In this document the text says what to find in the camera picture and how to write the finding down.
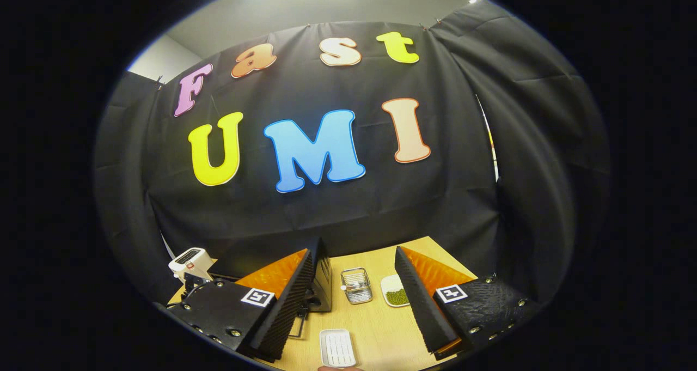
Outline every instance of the black fabric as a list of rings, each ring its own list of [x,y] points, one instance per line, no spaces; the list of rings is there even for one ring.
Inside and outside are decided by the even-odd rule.
[[[419,54],[418,63],[388,57],[375,38],[390,31],[413,39],[408,50]],[[319,41],[331,37],[354,39],[363,60],[348,68],[321,63]],[[265,42],[273,44],[276,62],[231,78],[236,56]],[[194,109],[174,118],[179,81],[207,63],[213,71]],[[426,160],[394,161],[394,126],[381,110],[394,98],[419,101],[421,135],[431,148]],[[477,98],[496,146],[498,184]],[[125,187],[114,190],[102,202],[120,199],[129,209],[105,212],[105,222],[123,237],[112,242],[119,259],[127,270],[145,272],[137,285],[150,289],[169,275],[156,229],[175,254],[198,246],[212,257],[243,255],[251,244],[272,252],[289,235],[321,236],[329,256],[430,235],[474,274],[498,271],[544,304],[575,250],[590,249],[607,197],[607,137],[585,83],[544,38],[491,3],[465,6],[428,30],[351,22],[272,33],[192,65],[149,100],[129,117],[132,145],[122,170],[140,170],[125,180],[135,188],[126,197]],[[298,192],[279,194],[276,155],[263,128],[292,119],[314,139],[331,110],[356,113],[353,138],[366,175],[306,181]],[[211,124],[210,161],[219,165],[217,121],[236,111],[244,113],[239,171],[224,185],[206,187],[194,177],[187,136]],[[501,200],[507,224],[500,222]],[[130,259],[135,249],[138,257]],[[159,262],[142,267],[155,254]]]
[[[501,278],[547,302],[574,249],[592,248],[603,217],[610,155],[600,113],[575,68],[495,4],[471,4],[430,31],[453,54],[490,124],[499,200],[511,222],[498,244]]]
[[[124,73],[114,90],[94,148],[95,199],[114,256],[137,289],[152,301],[169,301],[179,280],[167,268],[169,255],[142,187],[142,117],[149,114],[159,84]]]
[[[397,63],[375,38],[399,31],[412,38],[415,64]],[[319,60],[319,41],[349,37],[363,60],[331,68]],[[276,62],[239,79],[235,58],[270,42]],[[331,23],[293,28],[230,48],[192,65],[211,63],[193,110],[174,118],[179,78],[162,89],[146,132],[144,180],[160,228],[174,253],[192,245],[212,257],[288,236],[320,235],[329,256],[363,252],[430,235],[473,271],[493,269],[496,228],[491,152],[486,127],[465,77],[433,36],[415,26]],[[408,165],[394,160],[394,125],[384,101],[415,98],[431,157]],[[263,129],[292,119],[314,139],[324,113],[356,113],[353,138],[366,175],[348,182],[310,182],[279,194],[276,154]],[[194,177],[187,140],[194,128],[216,125],[241,111],[241,164],[225,185],[206,187]],[[223,160],[222,133],[209,137],[211,164]]]
[[[217,255],[217,261],[209,268],[209,273],[241,278],[304,248],[312,251],[312,263],[316,266],[316,257],[326,256],[326,251],[320,251],[320,247],[324,247],[321,242],[322,240],[316,236],[295,235],[284,237],[283,241],[274,245],[273,249],[269,249],[268,244],[261,241],[250,242],[244,249],[244,258],[240,258],[239,250],[230,250],[226,254]]]

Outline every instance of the hand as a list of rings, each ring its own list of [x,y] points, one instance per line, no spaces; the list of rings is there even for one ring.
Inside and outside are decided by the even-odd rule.
[[[321,366],[320,368],[317,369],[317,371],[341,371],[341,368],[333,368],[333,367],[327,367],[327,366]],[[343,371],[363,371],[360,368],[357,367],[346,367],[343,369]]]

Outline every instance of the metal basket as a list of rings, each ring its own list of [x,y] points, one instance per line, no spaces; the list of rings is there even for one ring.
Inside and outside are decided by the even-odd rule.
[[[370,279],[363,267],[354,267],[341,272],[341,289],[351,304],[369,302],[373,299]]]

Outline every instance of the letter m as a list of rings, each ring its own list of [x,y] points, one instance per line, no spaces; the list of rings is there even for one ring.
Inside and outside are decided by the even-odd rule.
[[[353,111],[336,110],[325,113],[317,137],[312,142],[293,120],[281,120],[264,128],[264,135],[271,138],[276,148],[278,192],[293,192],[303,188],[304,180],[298,177],[294,162],[315,185],[322,180],[324,164],[329,158],[331,168],[327,178],[343,182],[360,178],[365,167],[358,163],[353,145],[351,123],[356,118]]]

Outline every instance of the white dish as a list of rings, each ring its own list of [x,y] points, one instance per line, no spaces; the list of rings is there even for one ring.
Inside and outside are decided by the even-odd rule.
[[[329,367],[351,367],[356,365],[351,335],[347,329],[324,329],[319,332],[319,351],[322,364]]]
[[[392,307],[404,307],[404,306],[409,306],[409,303],[406,302],[404,304],[396,305],[392,304],[390,301],[388,301],[388,292],[396,292],[399,291],[399,289],[403,289],[404,286],[401,284],[401,280],[399,279],[399,275],[388,275],[384,279],[380,281],[380,289],[383,291],[383,297],[385,297],[385,302],[389,304]]]

